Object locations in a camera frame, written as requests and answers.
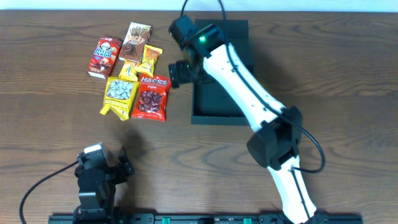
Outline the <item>red Hacks candy bag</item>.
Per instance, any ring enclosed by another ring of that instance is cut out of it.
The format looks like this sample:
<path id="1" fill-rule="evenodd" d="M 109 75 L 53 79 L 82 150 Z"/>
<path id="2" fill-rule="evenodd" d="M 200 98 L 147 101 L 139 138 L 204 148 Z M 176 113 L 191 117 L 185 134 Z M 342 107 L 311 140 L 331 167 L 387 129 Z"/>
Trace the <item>red Hacks candy bag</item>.
<path id="1" fill-rule="evenodd" d="M 139 82 L 138 98 L 131 116 L 165 122 L 170 78 L 162 75 L 151 77 L 143 73 Z"/>

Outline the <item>dark green gift box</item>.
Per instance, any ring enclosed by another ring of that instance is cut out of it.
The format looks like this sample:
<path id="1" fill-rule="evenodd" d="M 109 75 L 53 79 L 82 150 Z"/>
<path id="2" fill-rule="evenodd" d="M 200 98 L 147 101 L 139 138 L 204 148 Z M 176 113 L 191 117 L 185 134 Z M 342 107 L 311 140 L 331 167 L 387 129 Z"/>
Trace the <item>dark green gift box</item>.
<path id="1" fill-rule="evenodd" d="M 249 43 L 249 22 L 228 20 L 228 39 L 245 67 L 254 72 L 254 55 Z M 214 80 L 193 84 L 192 124 L 247 126 L 248 122 L 223 87 Z"/>

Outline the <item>yellow candy bag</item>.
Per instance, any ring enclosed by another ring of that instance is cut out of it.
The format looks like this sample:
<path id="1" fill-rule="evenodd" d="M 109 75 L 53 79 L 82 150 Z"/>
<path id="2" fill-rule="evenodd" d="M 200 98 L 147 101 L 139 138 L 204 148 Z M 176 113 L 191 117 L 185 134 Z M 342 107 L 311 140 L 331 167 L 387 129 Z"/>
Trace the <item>yellow candy bag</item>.
<path id="1" fill-rule="evenodd" d="M 109 77 L 104 92 L 103 107 L 99 113 L 106 115 L 111 110 L 121 121 L 129 119 L 138 88 L 139 82 Z"/>

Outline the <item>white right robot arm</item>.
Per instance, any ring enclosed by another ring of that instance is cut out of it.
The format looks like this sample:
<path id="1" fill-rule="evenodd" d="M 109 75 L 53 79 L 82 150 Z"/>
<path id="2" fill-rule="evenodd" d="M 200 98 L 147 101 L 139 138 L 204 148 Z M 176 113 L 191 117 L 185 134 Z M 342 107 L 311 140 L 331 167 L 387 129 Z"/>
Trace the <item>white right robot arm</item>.
<path id="1" fill-rule="evenodd" d="M 300 167 L 302 115 L 287 109 L 268 93 L 245 67 L 222 29 L 210 24 L 199 29 L 188 16 L 180 16 L 169 33 L 184 60 L 169 66 L 172 88 L 210 77 L 238 105 L 254 134 L 247 143 L 254 160 L 271 173 L 282 200 L 284 215 L 292 223 L 315 223 L 317 208 L 311 201 Z"/>

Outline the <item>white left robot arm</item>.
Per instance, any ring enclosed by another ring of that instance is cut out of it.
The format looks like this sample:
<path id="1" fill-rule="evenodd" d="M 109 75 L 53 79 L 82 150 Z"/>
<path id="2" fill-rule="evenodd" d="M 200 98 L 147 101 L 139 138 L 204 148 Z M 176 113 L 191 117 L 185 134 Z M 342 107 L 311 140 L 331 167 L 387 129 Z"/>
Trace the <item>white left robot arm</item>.
<path id="1" fill-rule="evenodd" d="M 98 142 L 84 148 L 76 159 L 80 205 L 73 212 L 73 223 L 129 223 L 127 215 L 114 207 L 114 197 L 116 186 L 126 182 L 134 168 L 124 146 L 114 166 L 108 164 L 106 150 Z"/>

